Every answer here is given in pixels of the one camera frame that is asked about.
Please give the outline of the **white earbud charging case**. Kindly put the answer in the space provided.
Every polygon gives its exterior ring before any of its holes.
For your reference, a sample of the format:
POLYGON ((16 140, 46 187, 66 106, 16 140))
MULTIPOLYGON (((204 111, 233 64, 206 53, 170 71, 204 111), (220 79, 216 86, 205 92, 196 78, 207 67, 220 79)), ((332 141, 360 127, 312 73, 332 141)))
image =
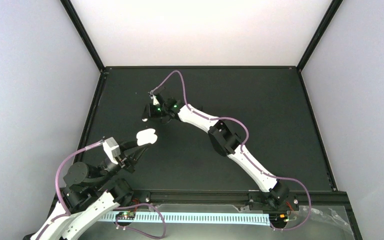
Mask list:
POLYGON ((147 144, 152 145, 157 141, 158 136, 156 135, 155 129, 147 128, 147 129, 144 129, 144 130, 137 132, 136 139, 137 139, 136 142, 137 142, 138 146, 144 146, 147 144))

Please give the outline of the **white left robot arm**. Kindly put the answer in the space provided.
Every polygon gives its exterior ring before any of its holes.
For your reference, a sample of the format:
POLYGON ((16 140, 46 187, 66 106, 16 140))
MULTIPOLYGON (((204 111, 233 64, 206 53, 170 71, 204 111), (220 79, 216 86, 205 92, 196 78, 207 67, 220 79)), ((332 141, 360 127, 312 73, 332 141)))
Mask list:
POLYGON ((133 173, 135 165, 150 142, 139 140, 117 144, 114 138, 100 140, 69 155, 63 162, 79 153, 102 146, 107 159, 98 166, 85 162, 73 163, 63 177, 65 187, 59 186, 61 171, 55 175, 57 201, 47 220, 25 240, 77 240, 89 227, 117 207, 127 207, 134 191, 122 177, 122 171, 133 173))

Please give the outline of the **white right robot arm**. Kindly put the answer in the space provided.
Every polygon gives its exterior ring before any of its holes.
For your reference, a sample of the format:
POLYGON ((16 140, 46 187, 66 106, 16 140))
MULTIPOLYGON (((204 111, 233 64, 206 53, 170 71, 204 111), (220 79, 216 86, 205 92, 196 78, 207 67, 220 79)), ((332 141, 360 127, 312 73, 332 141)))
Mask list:
POLYGON ((231 117, 209 115, 190 104, 161 93, 150 93, 152 103, 145 106, 144 121, 159 119, 161 122, 178 120, 190 124, 207 133, 213 149, 221 156, 228 157, 238 164, 264 193, 263 202, 273 210, 279 209, 289 196, 289 187, 278 177, 272 175, 248 151, 245 142, 233 129, 231 117))

